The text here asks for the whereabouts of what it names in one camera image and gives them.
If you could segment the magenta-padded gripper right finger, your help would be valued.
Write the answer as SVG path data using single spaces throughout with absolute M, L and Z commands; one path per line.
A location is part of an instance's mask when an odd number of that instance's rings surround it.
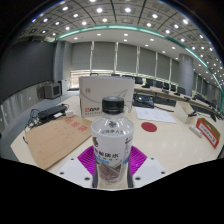
M 166 176 L 165 168 L 154 157 L 147 157 L 132 147 L 129 157 L 127 183 L 129 188 L 140 188 Z

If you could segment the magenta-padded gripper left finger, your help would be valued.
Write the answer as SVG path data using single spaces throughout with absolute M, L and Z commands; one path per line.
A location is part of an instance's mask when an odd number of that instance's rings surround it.
M 57 176 L 84 188 L 95 188 L 98 180 L 93 147 L 88 147 L 78 157 L 70 158 Z

